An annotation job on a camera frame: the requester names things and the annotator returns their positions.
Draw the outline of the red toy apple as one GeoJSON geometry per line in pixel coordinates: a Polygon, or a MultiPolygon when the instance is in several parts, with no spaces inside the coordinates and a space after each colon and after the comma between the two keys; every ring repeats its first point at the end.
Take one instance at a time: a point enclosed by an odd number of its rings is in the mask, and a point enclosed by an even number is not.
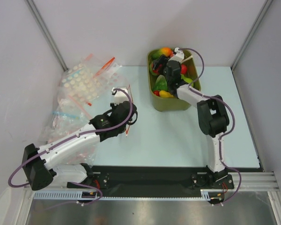
{"type": "Polygon", "coordinates": [[[153,70],[156,71],[156,73],[159,73],[160,64],[152,63],[152,65],[153,65],[153,70]]]}

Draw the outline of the red-green toy mango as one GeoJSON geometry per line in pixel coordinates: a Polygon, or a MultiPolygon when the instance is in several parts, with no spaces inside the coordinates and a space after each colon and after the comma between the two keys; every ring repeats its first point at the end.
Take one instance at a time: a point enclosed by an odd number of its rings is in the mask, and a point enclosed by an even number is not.
{"type": "Polygon", "coordinates": [[[156,60],[162,55],[165,55],[166,57],[171,56],[172,55],[172,49],[168,48],[168,47],[160,48],[152,54],[152,59],[156,60]]]}

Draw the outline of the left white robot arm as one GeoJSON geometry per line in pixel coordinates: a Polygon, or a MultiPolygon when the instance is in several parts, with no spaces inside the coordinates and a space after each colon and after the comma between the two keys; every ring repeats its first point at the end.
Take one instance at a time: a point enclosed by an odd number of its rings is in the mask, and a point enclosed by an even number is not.
{"type": "Polygon", "coordinates": [[[87,163],[64,165],[62,162],[81,150],[124,133],[127,125],[135,123],[132,118],[137,115],[136,105],[128,101],[118,105],[112,103],[110,110],[60,140],[40,147],[34,144],[26,146],[22,163],[31,189],[41,190],[51,184],[90,187],[94,176],[87,163]]]}

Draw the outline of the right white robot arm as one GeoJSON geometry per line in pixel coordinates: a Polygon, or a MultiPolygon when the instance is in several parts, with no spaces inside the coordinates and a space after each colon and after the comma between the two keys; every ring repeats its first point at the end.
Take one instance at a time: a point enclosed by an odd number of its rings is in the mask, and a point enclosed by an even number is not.
{"type": "Polygon", "coordinates": [[[194,83],[198,78],[184,76],[180,61],[161,55],[151,63],[150,68],[154,73],[165,77],[171,95],[196,107],[199,127],[206,135],[210,153],[206,183],[212,188],[218,188],[228,177],[228,166],[223,158],[223,137],[235,128],[232,109],[221,96],[206,96],[195,89],[194,83]]]}

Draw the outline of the clear orange-zipper bag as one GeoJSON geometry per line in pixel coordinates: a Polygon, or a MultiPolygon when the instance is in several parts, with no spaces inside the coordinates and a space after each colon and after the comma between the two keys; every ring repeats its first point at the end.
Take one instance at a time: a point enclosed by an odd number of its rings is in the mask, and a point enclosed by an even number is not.
{"type": "Polygon", "coordinates": [[[129,110],[128,110],[128,117],[126,119],[125,134],[126,134],[126,137],[128,137],[130,126],[132,125],[132,117],[133,117],[133,95],[132,95],[130,84],[128,84],[126,89],[127,89],[127,94],[129,95],[129,97],[128,97],[129,110]]]}

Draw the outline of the olive green plastic bin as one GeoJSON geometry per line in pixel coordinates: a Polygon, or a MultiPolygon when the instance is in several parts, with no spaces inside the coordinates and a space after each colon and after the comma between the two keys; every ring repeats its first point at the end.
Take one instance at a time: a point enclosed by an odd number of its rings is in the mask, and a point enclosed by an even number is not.
{"type": "MultiPolygon", "coordinates": [[[[187,110],[191,106],[189,103],[177,98],[162,98],[153,93],[153,87],[155,86],[158,76],[153,73],[151,63],[153,62],[153,55],[158,51],[159,49],[154,49],[147,54],[148,86],[152,105],[160,112],[187,110]]],[[[185,77],[195,80],[198,74],[194,59],[184,62],[183,65],[187,67],[185,77]]]]}

